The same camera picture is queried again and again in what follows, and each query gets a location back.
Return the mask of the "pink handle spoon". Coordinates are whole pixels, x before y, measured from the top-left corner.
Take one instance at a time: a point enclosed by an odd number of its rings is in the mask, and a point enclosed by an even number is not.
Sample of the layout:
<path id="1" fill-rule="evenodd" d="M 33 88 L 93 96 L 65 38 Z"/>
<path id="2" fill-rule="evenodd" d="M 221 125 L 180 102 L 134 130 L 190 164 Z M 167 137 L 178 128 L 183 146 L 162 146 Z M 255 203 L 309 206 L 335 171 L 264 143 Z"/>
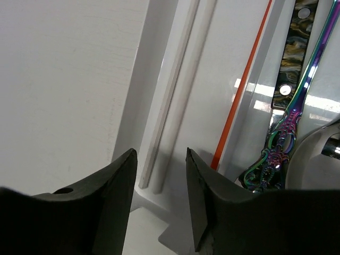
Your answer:
<path id="1" fill-rule="evenodd" d="M 339 190 L 339 119 L 305 137 L 290 160 L 287 189 Z"/>

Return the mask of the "orange chopstick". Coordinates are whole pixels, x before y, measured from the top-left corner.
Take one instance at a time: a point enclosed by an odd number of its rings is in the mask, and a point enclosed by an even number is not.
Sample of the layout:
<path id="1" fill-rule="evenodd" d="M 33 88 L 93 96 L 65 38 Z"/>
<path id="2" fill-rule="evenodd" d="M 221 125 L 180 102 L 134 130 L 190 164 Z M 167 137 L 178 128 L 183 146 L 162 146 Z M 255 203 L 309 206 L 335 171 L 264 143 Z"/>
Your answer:
<path id="1" fill-rule="evenodd" d="M 227 142 L 227 138 L 228 138 L 229 133 L 231 131 L 231 127 L 232 127 L 232 124 L 233 124 L 233 121 L 234 121 L 234 117 L 236 115 L 236 111 L 238 109 L 238 106 L 239 106 L 239 103 L 240 103 L 240 100 L 241 100 L 241 96 L 243 94 L 243 90 L 244 90 L 244 87 L 246 85 L 246 82 L 247 82 L 247 79 L 248 79 L 248 76 L 249 76 L 249 73 L 250 73 L 250 69 L 251 69 L 253 61 L 254 61 L 255 54 L 258 51 L 259 41 L 261 39 L 261 36 L 262 36 L 262 33 L 263 33 L 263 30 L 264 30 L 264 27 L 265 27 L 265 24 L 266 24 L 266 21 L 267 21 L 267 17 L 268 17 L 268 14 L 269 14 L 269 11 L 271 9 L 272 4 L 273 4 L 273 1 L 269 0 L 268 4 L 266 6 L 266 9 L 265 9 L 265 13 L 262 17 L 261 24 L 260 24 L 260 27 L 258 29 L 256 38 L 254 40 L 249 58 L 247 60 L 246 66 L 244 68 L 239 87 L 237 88 L 237 91 L 235 93 L 235 97 L 233 99 L 231 109 L 229 111 L 229 114 L 228 114 L 228 117 L 226 119 L 223 131 L 221 133 L 219 142 L 217 144 L 213 159 L 211 161 L 210 167 L 215 171 L 218 170 L 218 165 L 219 165 L 219 162 L 221 160 L 222 153 L 223 153 L 223 150 L 224 150 L 226 142 Z"/>

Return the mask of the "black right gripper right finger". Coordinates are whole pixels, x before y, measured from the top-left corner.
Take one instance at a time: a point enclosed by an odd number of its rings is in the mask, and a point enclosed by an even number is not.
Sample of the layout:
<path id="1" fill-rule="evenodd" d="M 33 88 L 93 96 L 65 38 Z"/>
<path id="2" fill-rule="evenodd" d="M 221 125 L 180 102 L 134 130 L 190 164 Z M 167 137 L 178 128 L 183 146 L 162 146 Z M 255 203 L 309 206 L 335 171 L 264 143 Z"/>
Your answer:
<path id="1" fill-rule="evenodd" d="M 252 193 L 186 152 L 194 249 L 199 254 L 339 254 L 339 192 Z"/>

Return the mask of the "clear chopstick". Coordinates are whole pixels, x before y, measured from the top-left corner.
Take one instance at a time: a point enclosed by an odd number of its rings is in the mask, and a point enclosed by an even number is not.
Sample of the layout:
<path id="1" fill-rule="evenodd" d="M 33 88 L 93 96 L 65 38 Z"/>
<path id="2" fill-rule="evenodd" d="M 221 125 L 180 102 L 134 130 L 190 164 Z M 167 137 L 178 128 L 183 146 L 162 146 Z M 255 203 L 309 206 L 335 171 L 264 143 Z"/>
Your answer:
<path id="1" fill-rule="evenodd" d="M 176 79 L 199 1 L 178 1 L 138 154 L 138 187 L 149 185 Z"/>
<path id="2" fill-rule="evenodd" d="M 216 1 L 200 1 L 193 20 L 158 143 L 150 181 L 150 189 L 154 194 L 163 191 L 215 6 Z"/>

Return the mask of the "black handle spoon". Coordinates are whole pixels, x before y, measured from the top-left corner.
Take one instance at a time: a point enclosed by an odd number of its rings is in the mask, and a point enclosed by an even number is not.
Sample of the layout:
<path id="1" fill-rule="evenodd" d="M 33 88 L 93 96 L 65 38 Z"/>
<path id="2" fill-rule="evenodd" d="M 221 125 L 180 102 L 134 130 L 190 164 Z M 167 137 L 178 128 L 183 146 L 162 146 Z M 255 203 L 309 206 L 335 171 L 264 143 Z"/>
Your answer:
<path id="1" fill-rule="evenodd" d="M 282 189 L 283 166 L 296 141 L 301 111 L 288 109 L 296 93 L 307 52 L 318 1 L 295 1 L 271 101 L 271 120 L 260 158 L 237 179 L 252 192 Z"/>

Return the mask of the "iridescent purple spoon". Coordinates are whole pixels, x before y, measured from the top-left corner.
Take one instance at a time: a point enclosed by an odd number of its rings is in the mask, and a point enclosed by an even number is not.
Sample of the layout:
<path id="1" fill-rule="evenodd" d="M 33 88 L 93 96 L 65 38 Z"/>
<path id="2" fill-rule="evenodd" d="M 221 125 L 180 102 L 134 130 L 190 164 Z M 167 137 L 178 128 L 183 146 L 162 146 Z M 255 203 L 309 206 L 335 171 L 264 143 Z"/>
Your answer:
<path id="1" fill-rule="evenodd" d="M 304 64 L 317 6 L 318 1 L 295 2 L 271 102 L 273 113 L 265 146 L 260 158 L 238 178 L 252 192 L 284 188 L 284 167 L 296 142 L 305 98 L 339 17 L 339 1 L 333 1 L 311 57 Z"/>

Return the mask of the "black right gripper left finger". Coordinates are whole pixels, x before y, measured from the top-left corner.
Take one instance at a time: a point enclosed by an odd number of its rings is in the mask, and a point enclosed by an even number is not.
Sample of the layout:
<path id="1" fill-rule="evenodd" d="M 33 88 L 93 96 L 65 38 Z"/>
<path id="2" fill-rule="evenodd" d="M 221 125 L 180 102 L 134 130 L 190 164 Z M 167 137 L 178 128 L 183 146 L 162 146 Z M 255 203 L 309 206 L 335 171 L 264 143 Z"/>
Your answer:
<path id="1" fill-rule="evenodd" d="M 121 254 L 137 152 L 54 193 L 1 188 L 1 254 Z"/>

